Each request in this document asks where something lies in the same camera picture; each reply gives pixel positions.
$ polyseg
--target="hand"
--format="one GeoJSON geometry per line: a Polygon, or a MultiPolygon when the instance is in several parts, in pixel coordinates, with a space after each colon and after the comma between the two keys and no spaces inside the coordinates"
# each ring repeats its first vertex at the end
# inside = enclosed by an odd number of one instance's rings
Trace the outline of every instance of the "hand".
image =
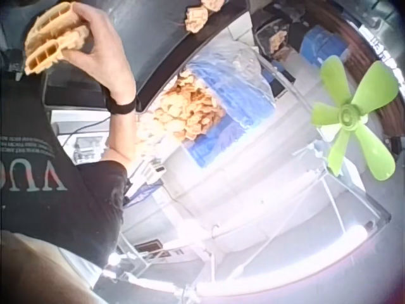
{"type": "Polygon", "coordinates": [[[65,60],[82,69],[103,86],[119,104],[131,103],[136,95],[136,83],[125,56],[120,36],[105,12],[92,6],[74,3],[73,10],[88,21],[94,37],[94,48],[90,54],[81,51],[63,51],[65,60]]]}

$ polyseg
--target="green fan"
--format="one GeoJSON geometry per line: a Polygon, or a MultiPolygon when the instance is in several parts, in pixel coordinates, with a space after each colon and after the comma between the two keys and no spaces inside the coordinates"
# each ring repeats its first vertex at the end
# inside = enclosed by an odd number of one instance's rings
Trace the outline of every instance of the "green fan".
{"type": "Polygon", "coordinates": [[[330,150],[328,166],[335,175],[342,167],[352,133],[357,137],[371,173],[379,181],[395,171],[395,161],[379,138],[365,126],[367,114],[389,104],[398,94],[398,81],[390,68],[376,61],[367,71],[354,96],[351,95],[343,63],[331,56],[321,67],[322,81],[339,108],[315,103],[312,123],[339,132],[330,150]]]}

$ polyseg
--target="waffle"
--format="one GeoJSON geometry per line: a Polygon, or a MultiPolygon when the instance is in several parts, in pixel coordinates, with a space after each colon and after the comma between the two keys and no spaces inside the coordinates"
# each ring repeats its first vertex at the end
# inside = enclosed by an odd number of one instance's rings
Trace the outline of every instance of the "waffle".
{"type": "Polygon", "coordinates": [[[62,50],[82,48],[88,35],[89,29],[81,25],[56,39],[48,40],[28,56],[25,62],[25,73],[27,75],[41,73],[51,67],[53,63],[63,59],[62,50]]]}
{"type": "Polygon", "coordinates": [[[80,25],[80,18],[73,11],[72,4],[62,2],[38,17],[25,39],[25,54],[30,56],[47,40],[56,38],[67,30],[80,25]]]}
{"type": "Polygon", "coordinates": [[[204,5],[210,11],[219,11],[225,0],[202,0],[202,5],[204,5]]]}
{"type": "Polygon", "coordinates": [[[188,8],[185,28],[189,32],[198,33],[208,21],[208,10],[201,6],[199,8],[188,8]]]}

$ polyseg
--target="person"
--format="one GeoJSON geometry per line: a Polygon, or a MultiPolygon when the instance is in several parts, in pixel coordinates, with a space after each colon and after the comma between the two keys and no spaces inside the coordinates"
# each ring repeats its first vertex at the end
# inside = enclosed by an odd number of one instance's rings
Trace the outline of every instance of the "person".
{"type": "Polygon", "coordinates": [[[89,24],[94,48],[63,56],[110,94],[108,148],[101,161],[75,166],[47,120],[39,88],[2,85],[1,275],[11,303],[102,301],[90,289],[122,224],[136,152],[136,84],[107,15],[80,3],[73,10],[89,24]]]}

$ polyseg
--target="black wristband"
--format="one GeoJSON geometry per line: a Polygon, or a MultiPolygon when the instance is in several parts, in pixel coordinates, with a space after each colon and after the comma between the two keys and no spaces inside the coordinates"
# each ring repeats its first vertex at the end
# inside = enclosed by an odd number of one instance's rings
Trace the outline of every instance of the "black wristband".
{"type": "Polygon", "coordinates": [[[129,104],[117,104],[116,101],[111,97],[109,89],[101,85],[101,90],[103,92],[104,102],[106,103],[107,110],[111,114],[125,115],[135,110],[137,97],[135,97],[135,99],[129,104]]]}

